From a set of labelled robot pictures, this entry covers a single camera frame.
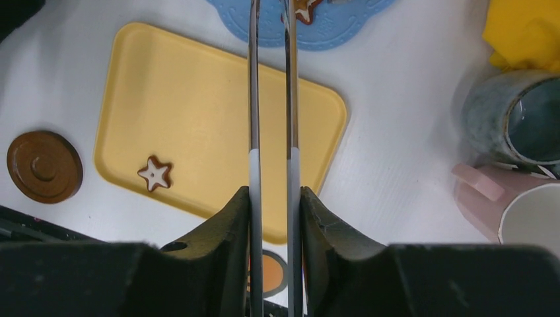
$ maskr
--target pink mug handle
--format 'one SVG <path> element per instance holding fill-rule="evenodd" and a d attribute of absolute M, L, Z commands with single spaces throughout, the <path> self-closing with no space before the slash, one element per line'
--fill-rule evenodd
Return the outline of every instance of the pink mug handle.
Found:
<path fill-rule="evenodd" d="M 462 163 L 457 164 L 451 170 L 451 173 L 457 176 L 461 182 L 471 186 L 474 190 L 491 201 L 498 201 L 506 192 L 502 186 L 498 185 L 498 183 L 494 182 L 490 177 L 468 165 Z"/>

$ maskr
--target orange round object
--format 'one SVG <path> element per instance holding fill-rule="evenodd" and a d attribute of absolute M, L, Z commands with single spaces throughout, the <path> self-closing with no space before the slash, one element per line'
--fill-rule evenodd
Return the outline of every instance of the orange round object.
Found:
<path fill-rule="evenodd" d="M 70 142 L 50 131 L 17 137 L 8 149 L 8 171 L 17 188 L 40 203 L 59 203 L 78 192 L 83 179 L 80 156 Z"/>

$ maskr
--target metal tongs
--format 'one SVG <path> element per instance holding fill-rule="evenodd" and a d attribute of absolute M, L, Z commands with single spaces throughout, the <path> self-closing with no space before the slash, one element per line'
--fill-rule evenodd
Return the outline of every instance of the metal tongs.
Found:
<path fill-rule="evenodd" d="M 288 214 L 288 315 L 303 316 L 301 233 L 299 217 L 300 159 L 298 145 L 298 70 L 295 0 L 281 0 L 286 47 L 286 121 L 287 121 L 287 214 Z M 259 135 L 259 11 L 260 0 L 251 0 L 249 25 L 249 191 L 252 206 L 250 221 L 251 316 L 262 317 L 262 205 Z"/>

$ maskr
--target blue plate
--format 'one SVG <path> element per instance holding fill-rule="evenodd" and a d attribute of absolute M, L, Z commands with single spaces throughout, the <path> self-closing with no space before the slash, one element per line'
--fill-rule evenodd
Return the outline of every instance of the blue plate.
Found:
<path fill-rule="evenodd" d="M 298 21 L 298 47 L 308 51 L 322 51 L 346 43 L 376 13 L 395 0 L 352 0 L 334 5 L 323 0 L 314 10 L 314 21 L 305 25 Z M 250 0 L 208 0 L 235 36 L 248 41 Z M 283 6 L 280 0 L 261 0 L 259 17 L 259 46 L 284 46 L 284 24 L 280 20 Z"/>

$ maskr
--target glazed mug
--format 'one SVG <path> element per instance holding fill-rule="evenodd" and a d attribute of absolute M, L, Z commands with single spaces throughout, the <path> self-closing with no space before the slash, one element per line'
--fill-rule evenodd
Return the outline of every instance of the glazed mug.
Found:
<path fill-rule="evenodd" d="M 560 73 L 513 71 L 475 87 L 461 112 L 467 140 L 503 163 L 560 163 Z"/>
<path fill-rule="evenodd" d="M 491 242 L 533 244 L 560 256 L 560 182 L 495 166 L 452 170 L 456 203 Z"/>

